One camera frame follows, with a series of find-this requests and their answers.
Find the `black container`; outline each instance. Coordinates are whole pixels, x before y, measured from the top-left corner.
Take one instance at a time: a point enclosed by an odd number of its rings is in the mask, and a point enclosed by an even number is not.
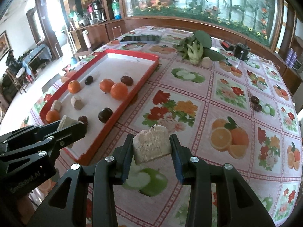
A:
[[[248,47],[246,43],[237,43],[236,49],[234,50],[234,56],[239,60],[245,60],[249,51],[250,47]]]

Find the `red tray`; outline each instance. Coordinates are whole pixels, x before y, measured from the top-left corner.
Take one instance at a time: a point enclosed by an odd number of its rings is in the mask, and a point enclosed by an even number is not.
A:
[[[159,57],[153,54],[113,49],[107,49],[100,52],[52,95],[50,100],[40,111],[41,120],[47,124],[45,117],[55,100],[60,100],[62,102],[62,109],[60,111],[61,117],[63,117],[63,115],[68,115],[73,119],[77,119],[78,116],[81,115],[87,116],[88,128],[86,136],[75,142],[72,148],[66,147],[64,150],[76,162],[81,165],[88,165],[113,125],[122,115],[135,94],[154,72],[158,64]],[[94,82],[93,84],[86,86],[84,84],[84,79],[88,75],[94,77]],[[128,87],[129,94],[126,100],[117,101],[113,99],[109,93],[105,94],[102,93],[100,89],[97,90],[97,88],[99,88],[99,82],[102,79],[110,78],[117,83],[120,82],[120,77],[122,75],[128,75],[134,79],[134,84]],[[87,101],[87,105],[80,111],[76,111],[70,104],[72,94],[67,90],[69,82],[76,79],[80,82],[82,87],[82,90],[77,93],[77,95],[83,95],[84,97],[81,96],[81,98]],[[114,112],[106,124],[103,124],[98,120],[98,113],[92,113],[93,110],[96,112],[96,108],[99,108],[99,111],[101,111],[101,109],[105,107],[102,106],[102,103],[105,106],[110,107]]]

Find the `purple bottle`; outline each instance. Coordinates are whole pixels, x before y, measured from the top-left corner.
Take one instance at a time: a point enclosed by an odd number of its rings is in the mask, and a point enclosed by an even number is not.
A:
[[[288,50],[288,53],[287,53],[287,55],[286,55],[286,59],[285,59],[285,63],[288,65],[289,64],[289,62],[290,62],[290,59],[291,59],[291,57],[292,57],[292,55],[293,55],[293,49],[292,48],[290,48],[289,50]]]
[[[291,56],[291,59],[289,61],[289,67],[293,67],[294,63],[296,62],[297,60],[297,52],[294,52]]]

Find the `ceiling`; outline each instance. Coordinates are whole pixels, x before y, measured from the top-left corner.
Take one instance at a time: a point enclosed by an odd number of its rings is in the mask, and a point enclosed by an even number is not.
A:
[[[15,14],[26,12],[34,7],[34,0],[13,0],[9,5],[7,11],[5,12],[4,16],[0,20],[0,24],[5,22],[8,18]]]

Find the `coffee maker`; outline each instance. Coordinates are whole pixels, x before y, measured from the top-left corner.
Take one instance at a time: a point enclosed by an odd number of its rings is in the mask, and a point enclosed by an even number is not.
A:
[[[97,20],[105,20],[104,7],[102,6],[101,0],[94,0],[91,3],[93,8],[93,14]]]

